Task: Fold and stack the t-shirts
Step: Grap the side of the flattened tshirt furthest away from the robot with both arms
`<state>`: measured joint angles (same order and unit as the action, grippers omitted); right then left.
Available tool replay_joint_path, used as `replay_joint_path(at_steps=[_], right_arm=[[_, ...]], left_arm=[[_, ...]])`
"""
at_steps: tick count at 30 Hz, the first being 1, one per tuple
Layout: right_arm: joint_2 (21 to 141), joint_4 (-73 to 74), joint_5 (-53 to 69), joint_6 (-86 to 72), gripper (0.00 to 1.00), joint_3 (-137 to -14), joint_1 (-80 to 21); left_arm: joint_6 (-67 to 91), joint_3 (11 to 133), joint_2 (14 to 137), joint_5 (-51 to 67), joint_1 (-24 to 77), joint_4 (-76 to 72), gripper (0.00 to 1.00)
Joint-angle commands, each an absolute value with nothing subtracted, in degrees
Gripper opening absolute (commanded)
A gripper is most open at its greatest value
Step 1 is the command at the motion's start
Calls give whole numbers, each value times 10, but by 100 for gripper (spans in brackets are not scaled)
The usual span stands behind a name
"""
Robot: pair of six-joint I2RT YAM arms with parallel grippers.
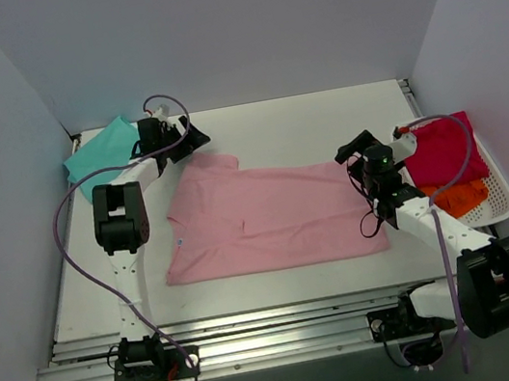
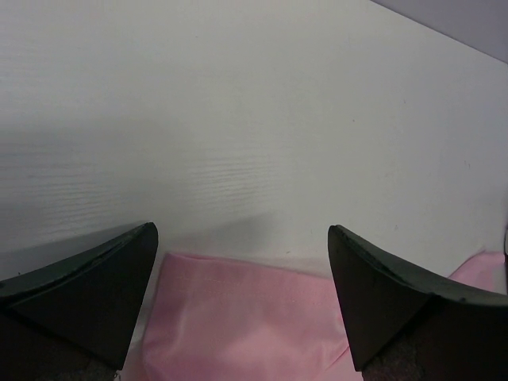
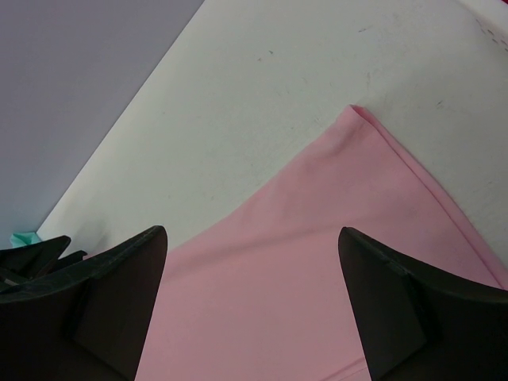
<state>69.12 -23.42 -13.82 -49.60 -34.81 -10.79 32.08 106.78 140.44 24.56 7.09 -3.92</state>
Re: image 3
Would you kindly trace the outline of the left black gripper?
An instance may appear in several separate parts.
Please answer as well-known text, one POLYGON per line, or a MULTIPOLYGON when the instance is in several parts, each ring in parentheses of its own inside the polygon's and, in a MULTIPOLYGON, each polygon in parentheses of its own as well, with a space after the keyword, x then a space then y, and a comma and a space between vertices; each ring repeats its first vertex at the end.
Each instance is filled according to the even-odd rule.
POLYGON ((1 292, 82 261, 83 250, 61 257, 71 243, 68 236, 20 248, 1 250, 1 292))

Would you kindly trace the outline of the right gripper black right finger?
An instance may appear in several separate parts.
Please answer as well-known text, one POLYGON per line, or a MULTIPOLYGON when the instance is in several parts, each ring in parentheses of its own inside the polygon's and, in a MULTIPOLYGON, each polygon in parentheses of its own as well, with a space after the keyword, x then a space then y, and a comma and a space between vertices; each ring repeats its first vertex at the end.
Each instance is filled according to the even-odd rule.
POLYGON ((373 380, 505 380, 507 293, 389 248, 354 228, 341 270, 373 380))

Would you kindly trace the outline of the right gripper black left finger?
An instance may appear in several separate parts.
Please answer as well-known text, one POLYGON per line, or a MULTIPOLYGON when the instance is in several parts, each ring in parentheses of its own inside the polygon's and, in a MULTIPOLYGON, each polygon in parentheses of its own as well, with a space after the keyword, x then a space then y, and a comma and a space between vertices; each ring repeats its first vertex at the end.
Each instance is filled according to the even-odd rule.
POLYGON ((166 256, 155 225, 1 292, 2 379, 135 379, 166 256))

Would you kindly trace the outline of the pink t-shirt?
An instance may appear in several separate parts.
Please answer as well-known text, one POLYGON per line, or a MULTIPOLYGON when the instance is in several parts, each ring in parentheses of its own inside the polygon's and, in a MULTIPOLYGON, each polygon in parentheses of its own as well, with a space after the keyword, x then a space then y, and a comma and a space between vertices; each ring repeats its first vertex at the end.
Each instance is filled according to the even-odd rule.
POLYGON ((366 380, 337 242, 350 226, 455 275, 507 270, 361 106, 229 216, 169 252, 139 380, 366 380))

